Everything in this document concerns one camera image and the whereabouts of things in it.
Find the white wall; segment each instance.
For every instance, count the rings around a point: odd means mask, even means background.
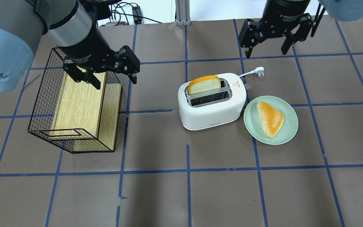
[[[175,0],[131,0],[128,3],[131,2],[141,6],[144,17],[163,23],[175,21]],[[193,21],[260,18],[265,3],[266,0],[190,0],[190,19]],[[316,14],[318,5],[317,0],[311,0],[306,13]],[[123,7],[123,9],[125,13],[132,14],[131,6]],[[133,18],[129,16],[128,19],[132,24]],[[100,20],[99,25],[108,21],[108,19]],[[144,23],[155,22],[144,19]]]

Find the triangular bread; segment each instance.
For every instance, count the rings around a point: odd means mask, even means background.
[[[262,130],[266,136],[274,138],[284,123],[284,115],[263,101],[258,102],[256,107]]]

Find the toaster slot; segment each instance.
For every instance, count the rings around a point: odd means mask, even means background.
[[[227,99],[227,98],[230,98],[230,94],[228,91],[224,91],[224,92],[220,92],[220,93],[216,93],[216,94],[212,94],[212,95],[207,95],[207,96],[191,99],[190,102],[191,102],[191,106],[196,106],[196,105],[201,105],[201,104],[205,104],[208,102],[214,102],[214,101],[218,101],[221,99]]]
[[[187,103],[190,106],[197,108],[197,107],[229,100],[232,96],[232,91],[229,87],[229,84],[224,79],[220,79],[220,80],[221,80],[221,88],[219,88],[219,89],[213,89],[213,90],[189,95],[187,92],[187,88],[186,88],[185,95],[186,95]]]

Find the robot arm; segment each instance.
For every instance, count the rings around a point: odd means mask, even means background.
[[[239,33],[239,43],[246,48],[246,58],[250,58],[253,47],[269,38],[285,36],[281,47],[286,54],[298,41],[306,40],[313,20],[310,14],[304,14],[310,0],[268,0],[259,22],[246,19]],[[292,30],[299,25],[295,34]]]
[[[250,58],[253,48],[269,38],[285,36],[281,47],[287,54],[291,45],[306,40],[310,30],[314,36],[324,11],[337,20],[352,21],[363,16],[363,0],[319,0],[319,8],[313,20],[304,13],[310,0],[267,0],[259,22],[246,19],[239,33],[240,47],[246,48],[246,58]],[[292,30],[299,25],[296,33]]]
[[[100,89],[93,73],[113,71],[136,83],[138,58],[128,46],[111,50],[78,0],[0,0],[0,12],[0,92],[16,87],[45,33],[68,56],[63,69],[76,82]]]

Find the white power cord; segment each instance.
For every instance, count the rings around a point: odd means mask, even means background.
[[[253,73],[257,74],[258,77],[265,76],[264,75],[264,67],[257,67],[255,70],[252,70],[252,71],[250,71],[248,73],[244,73],[244,74],[240,75],[239,77],[246,76],[248,74],[253,74]]]

